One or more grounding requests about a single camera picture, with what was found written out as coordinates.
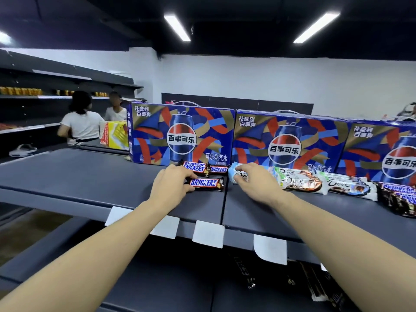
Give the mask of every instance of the yellow box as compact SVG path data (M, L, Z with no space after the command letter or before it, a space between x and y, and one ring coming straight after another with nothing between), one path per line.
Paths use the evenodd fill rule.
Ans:
M127 122L107 121L100 143L112 149L128 151Z

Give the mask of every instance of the pepsi box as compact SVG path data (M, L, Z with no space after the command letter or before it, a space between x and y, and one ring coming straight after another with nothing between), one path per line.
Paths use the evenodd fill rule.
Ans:
M369 180L416 184L414 122L355 120L336 173Z
M334 173L350 125L327 116L239 109L232 161Z
M131 103L128 150L133 162L167 166L181 161L228 165L236 111Z

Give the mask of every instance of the pepsi can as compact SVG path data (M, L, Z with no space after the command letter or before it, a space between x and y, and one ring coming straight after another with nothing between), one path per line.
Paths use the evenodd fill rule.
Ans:
M416 172L416 136L403 136L382 161L383 183L408 185Z
M192 151L196 146L196 139L192 116L186 114L172 115L166 135L168 147L171 150L171 161L192 161Z
M281 125L269 144L270 166L293 168L300 155L302 128L296 125Z

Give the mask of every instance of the fluorescent light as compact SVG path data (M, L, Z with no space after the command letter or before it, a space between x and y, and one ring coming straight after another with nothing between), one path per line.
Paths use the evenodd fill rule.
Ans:
M172 29L175 31L176 34L180 37L183 41L190 41L189 36L187 35L186 31L184 30L184 27L176 17L176 15L165 15L165 20L169 23L169 25L172 27Z
M317 20L312 26L310 26L302 35L300 35L294 43L301 44L307 41L315 33L319 32L322 28L328 25L330 22L335 20L340 15L339 12L328 12L325 13L319 20Z
M0 43L10 45L12 43L12 39L9 35L0 31Z

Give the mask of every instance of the white t-shirt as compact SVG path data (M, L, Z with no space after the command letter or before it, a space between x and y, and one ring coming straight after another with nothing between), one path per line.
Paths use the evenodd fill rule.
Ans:
M116 113L112 107L107 108L104 119L106 121L122 121L127 119L127 109L122 107L122 110Z
M84 140L100 137L100 122L104 120L99 113L88 111L80 115L73 111L65 115L61 124L71 127L73 138Z

